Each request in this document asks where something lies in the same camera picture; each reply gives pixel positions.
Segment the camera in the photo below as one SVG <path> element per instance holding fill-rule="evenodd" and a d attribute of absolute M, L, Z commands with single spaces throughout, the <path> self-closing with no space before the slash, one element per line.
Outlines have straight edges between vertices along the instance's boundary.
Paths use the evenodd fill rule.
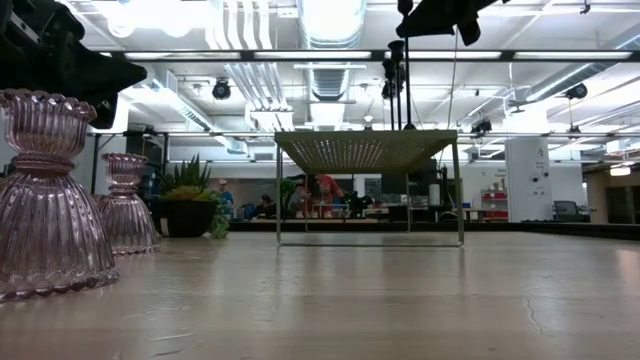
<path fill-rule="evenodd" d="M 213 87 L 211 95 L 216 100 L 227 100 L 231 96 L 231 88 L 229 87 L 229 79 L 218 78 L 216 79 L 216 85 Z"/>
<path fill-rule="evenodd" d="M 80 40 L 84 27 L 54 0 L 4 0 L 0 5 L 0 89 L 59 93 L 93 105 L 97 129 L 110 129 L 118 92 L 147 77 L 122 54 L 104 56 Z"/>

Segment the glass candlestick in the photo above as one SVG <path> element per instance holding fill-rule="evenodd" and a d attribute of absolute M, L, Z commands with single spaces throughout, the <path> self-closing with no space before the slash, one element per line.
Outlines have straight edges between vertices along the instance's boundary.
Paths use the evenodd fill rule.
<path fill-rule="evenodd" d="M 5 140 L 18 155 L 0 181 L 0 302 L 118 279 L 93 200 L 69 174 L 84 148 L 85 102 L 42 91 L 0 91 Z"/>
<path fill-rule="evenodd" d="M 104 154 L 109 196 L 98 209 L 114 254 L 144 254 L 160 249 L 147 206 L 136 195 L 147 158 L 132 154 Z"/>

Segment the white column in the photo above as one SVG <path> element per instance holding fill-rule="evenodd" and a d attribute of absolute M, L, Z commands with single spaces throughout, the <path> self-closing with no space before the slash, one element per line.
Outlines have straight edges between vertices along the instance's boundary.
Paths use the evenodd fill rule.
<path fill-rule="evenodd" d="M 507 140 L 506 157 L 509 221 L 552 220 L 547 139 Z"/>
<path fill-rule="evenodd" d="M 529 107 L 504 120 L 509 132 L 545 133 L 549 131 L 546 111 Z M 553 200 L 549 177 L 547 138 L 513 138 L 506 141 L 507 199 L 509 221 L 552 220 Z"/>
<path fill-rule="evenodd" d="M 364 179 L 366 175 L 356 175 L 354 177 L 353 190 L 358 192 L 358 197 L 363 197 L 364 193 Z"/>

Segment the perforated tabletop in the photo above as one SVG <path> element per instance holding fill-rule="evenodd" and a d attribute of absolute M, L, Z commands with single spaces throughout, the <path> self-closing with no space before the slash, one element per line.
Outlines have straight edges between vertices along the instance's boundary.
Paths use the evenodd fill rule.
<path fill-rule="evenodd" d="M 412 172 L 457 138 L 455 130 L 275 134 L 275 142 L 307 174 Z"/>

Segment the computer monitor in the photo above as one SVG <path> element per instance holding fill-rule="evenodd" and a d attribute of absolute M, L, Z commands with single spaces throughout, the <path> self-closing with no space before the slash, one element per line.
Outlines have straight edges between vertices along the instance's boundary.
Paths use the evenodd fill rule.
<path fill-rule="evenodd" d="M 422 169 L 409 173 L 409 194 L 427 196 L 429 195 L 429 185 L 438 183 L 438 162 L 430 159 Z M 407 193 L 407 182 L 405 174 L 382 174 L 381 187 L 383 194 Z"/>

